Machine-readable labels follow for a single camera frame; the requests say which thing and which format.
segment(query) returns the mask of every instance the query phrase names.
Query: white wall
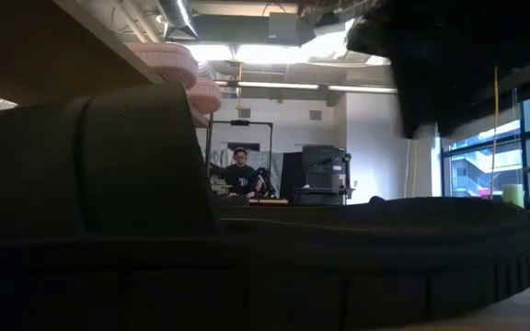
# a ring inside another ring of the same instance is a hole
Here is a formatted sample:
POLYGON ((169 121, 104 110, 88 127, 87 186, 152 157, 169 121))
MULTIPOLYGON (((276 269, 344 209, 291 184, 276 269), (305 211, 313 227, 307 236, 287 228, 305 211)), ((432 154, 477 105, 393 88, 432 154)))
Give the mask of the white wall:
MULTIPOLYGON (((246 99, 242 108, 251 108, 251 121, 273 122, 273 152, 301 152, 305 144, 334 144, 333 108, 325 101, 246 99), (322 110, 322 120, 310 120, 310 110, 322 110)), ((224 99, 215 120, 238 120, 236 100, 224 99)), ((205 129, 197 129, 202 148, 205 145, 205 129)), ((233 127, 214 124, 213 149, 223 149, 228 143, 260 143, 261 151, 269 151, 270 129, 254 125, 233 127)))
MULTIPOLYGON (((397 97, 347 94, 346 104, 346 143, 355 188, 350 203, 365 203, 373 195, 404 198, 408 141, 401 138, 397 97)), ((432 195, 431 147, 431 135, 410 144, 407 197, 432 195)))
MULTIPOLYGON (((304 144, 346 147, 352 155, 351 185, 355 188, 350 203, 365 203, 373 195, 389 200, 404 198, 408 140, 401 138, 396 96, 350 93, 335 108, 327 108, 324 101, 304 100, 279 104, 276 100, 248 99, 241 105, 251 108, 250 120, 274 123, 274 152, 300 152, 304 144), (322 110, 323 120, 309 120, 309 110, 322 110)), ((225 99, 215 119, 237 120, 237 115, 236 101, 225 99)), ((206 130, 198 129, 197 133, 203 147, 206 130)), ((231 142, 260 143, 261 150, 267 151, 269 127, 215 124, 212 148, 222 149, 231 142)), ((439 171, 432 162, 432 145, 432 134, 419 139, 416 149, 415 143, 410 144, 407 197, 432 195, 432 179, 439 171)))
POLYGON ((347 147, 347 95, 343 95, 334 110, 335 146, 347 147))

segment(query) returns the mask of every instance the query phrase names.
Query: dark upholstered seating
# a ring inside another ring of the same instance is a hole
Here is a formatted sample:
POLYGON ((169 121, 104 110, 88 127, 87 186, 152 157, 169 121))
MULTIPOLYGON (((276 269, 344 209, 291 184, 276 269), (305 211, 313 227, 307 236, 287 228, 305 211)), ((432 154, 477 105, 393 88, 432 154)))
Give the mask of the dark upholstered seating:
POLYGON ((179 83, 0 112, 0 329, 356 330, 530 286, 484 200, 215 208, 179 83))

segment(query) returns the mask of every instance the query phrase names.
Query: cable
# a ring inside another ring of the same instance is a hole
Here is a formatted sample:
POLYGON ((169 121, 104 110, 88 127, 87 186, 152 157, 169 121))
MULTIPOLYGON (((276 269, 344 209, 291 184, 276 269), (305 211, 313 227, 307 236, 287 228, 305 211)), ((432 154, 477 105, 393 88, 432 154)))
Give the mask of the cable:
POLYGON ((265 16, 265 10, 267 10, 267 8, 269 8, 269 6, 271 6, 271 5, 277 5, 277 7, 281 8, 283 10, 283 13, 287 13, 287 11, 285 11, 285 8, 283 8, 282 5, 280 5, 278 3, 270 2, 267 5, 265 5, 265 8, 263 8, 263 12, 261 13, 262 16, 265 16))
POLYGON ((410 139, 409 139, 409 146, 406 149, 406 175, 404 175, 404 198, 406 198, 407 185, 409 183, 409 164, 410 164, 410 139))
MULTIPOLYGON (((240 82, 240 80, 243 78, 243 63, 242 62, 239 62, 238 63, 238 82, 240 82)), ((240 104, 240 93, 241 93, 241 89, 240 87, 237 87, 236 88, 236 110, 240 110, 242 108, 242 105, 240 104)))
POLYGON ((494 141, 492 142, 492 171, 490 172, 490 200, 494 196, 494 165, 496 159, 496 128, 498 127, 498 66, 494 67, 494 141))
POLYGON ((414 172, 412 173, 412 198, 416 197, 416 153, 418 149, 418 142, 414 141, 414 172))

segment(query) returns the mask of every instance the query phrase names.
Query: yellow-green cup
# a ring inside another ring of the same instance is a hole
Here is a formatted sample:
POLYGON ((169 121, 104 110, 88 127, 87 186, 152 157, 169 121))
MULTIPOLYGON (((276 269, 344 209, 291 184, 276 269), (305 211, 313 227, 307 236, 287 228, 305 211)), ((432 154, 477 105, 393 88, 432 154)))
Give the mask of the yellow-green cup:
POLYGON ((524 208, 523 184, 503 184, 502 200, 517 207, 524 208))

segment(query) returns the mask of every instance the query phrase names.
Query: wooden shelf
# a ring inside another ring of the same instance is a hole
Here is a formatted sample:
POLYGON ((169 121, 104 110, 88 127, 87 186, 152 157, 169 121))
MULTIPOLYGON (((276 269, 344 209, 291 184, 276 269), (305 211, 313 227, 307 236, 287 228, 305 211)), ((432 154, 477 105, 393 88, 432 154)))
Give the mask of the wooden shelf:
POLYGON ((29 106, 162 81, 76 0, 0 0, 1 98, 29 106))

